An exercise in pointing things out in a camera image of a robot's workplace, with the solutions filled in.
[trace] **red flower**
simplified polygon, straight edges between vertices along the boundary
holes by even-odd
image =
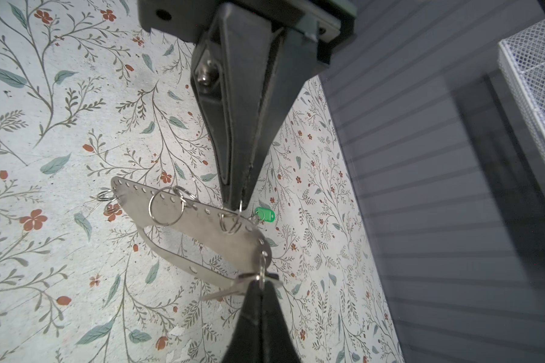
[[[105,20],[113,21],[117,18],[115,15],[113,15],[113,11],[109,9],[107,9],[107,11],[101,10],[101,13],[103,14],[103,19]]]
[[[162,336],[156,342],[156,349],[157,350],[162,350],[163,348],[166,347],[166,343],[167,343],[167,336]]]
[[[141,38],[139,38],[139,37],[135,37],[135,38],[133,38],[132,40],[133,40],[134,42],[136,42],[137,45],[140,46],[140,47],[141,47],[141,45],[144,43],[144,40],[141,39]]]
[[[44,24],[51,24],[51,21],[53,21],[53,18],[47,13],[46,11],[40,11],[37,10],[36,14],[34,15],[36,18],[42,19],[42,22]]]
[[[91,282],[89,282],[89,286],[90,287],[93,287],[95,285],[99,286],[99,283],[101,282],[99,280],[99,278],[101,277],[100,274],[97,273],[97,276],[96,277],[90,277],[89,280],[91,280]]]
[[[46,222],[48,218],[45,215],[41,215],[42,210],[35,209],[30,212],[30,217],[22,217],[20,223],[24,223],[24,230],[31,231],[33,228],[38,230],[42,228],[42,223]]]
[[[107,207],[107,210],[103,212],[103,215],[107,218],[107,221],[113,222],[116,215],[123,214],[123,210],[119,207],[119,204],[110,205]]]
[[[171,182],[171,174],[168,174],[165,171],[162,171],[160,179],[164,183],[169,184]]]
[[[71,298],[69,296],[60,296],[56,299],[58,305],[69,305],[71,303]]]

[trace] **green plastic part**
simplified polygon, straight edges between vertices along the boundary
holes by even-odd
[[[274,211],[267,208],[256,207],[254,214],[258,215],[260,220],[264,222],[274,222],[275,219]]]

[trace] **metal mesh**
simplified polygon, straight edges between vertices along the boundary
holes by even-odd
[[[499,66],[545,161],[545,20],[499,43]]]

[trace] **floral pattern surface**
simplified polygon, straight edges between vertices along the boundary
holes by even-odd
[[[193,50],[148,34],[133,0],[0,1],[0,362],[218,362],[240,297],[158,258],[119,204],[114,175],[181,185],[221,204],[189,87]],[[398,339],[318,78],[272,144],[251,209],[303,362],[401,363]],[[157,243],[234,276],[174,230]]]

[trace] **gray wall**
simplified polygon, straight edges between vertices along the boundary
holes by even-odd
[[[321,81],[407,362],[545,362],[545,167],[496,63],[545,15],[356,5]]]

